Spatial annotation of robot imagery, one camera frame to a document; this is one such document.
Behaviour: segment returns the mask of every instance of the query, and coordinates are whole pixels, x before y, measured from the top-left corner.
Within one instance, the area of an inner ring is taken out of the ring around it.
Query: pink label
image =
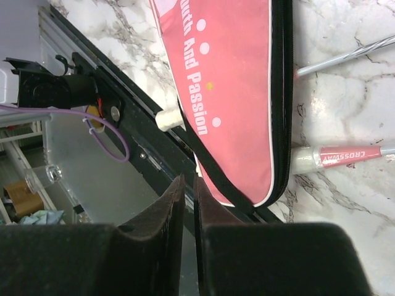
[[[324,168],[347,165],[381,156],[379,146],[322,147],[321,162]]]
[[[155,2],[186,118],[227,178],[253,204],[264,203],[273,181],[270,1]],[[213,196],[228,204],[202,173]]]

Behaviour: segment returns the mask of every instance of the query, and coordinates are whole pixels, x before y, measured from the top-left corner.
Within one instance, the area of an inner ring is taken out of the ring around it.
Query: black strap
[[[247,215],[255,212],[252,202],[226,177],[218,163],[215,161],[210,152],[204,147],[204,144],[192,129],[191,125],[183,115],[184,124],[188,139],[196,154],[197,159],[204,167],[207,175],[215,184],[215,187],[225,196],[237,209]]]

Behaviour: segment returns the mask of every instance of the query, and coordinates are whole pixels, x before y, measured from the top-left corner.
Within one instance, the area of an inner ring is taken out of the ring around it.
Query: white marble surface
[[[162,108],[176,92],[148,0],[51,0]],[[393,0],[294,0],[303,67],[395,35]],[[395,145],[395,47],[296,81],[295,145]],[[377,295],[395,295],[395,157],[291,177],[270,208],[283,221],[327,221],[351,236]]]

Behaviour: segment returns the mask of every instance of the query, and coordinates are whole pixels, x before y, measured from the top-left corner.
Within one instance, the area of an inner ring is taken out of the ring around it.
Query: black zipper
[[[284,193],[291,161],[293,98],[292,0],[272,0],[272,145],[273,191],[262,207],[268,207]]]

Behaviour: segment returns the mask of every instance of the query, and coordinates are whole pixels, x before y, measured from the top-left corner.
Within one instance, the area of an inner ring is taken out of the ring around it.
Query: pink and white racket handle
[[[300,147],[292,150],[291,173],[309,173],[381,156],[380,146]]]

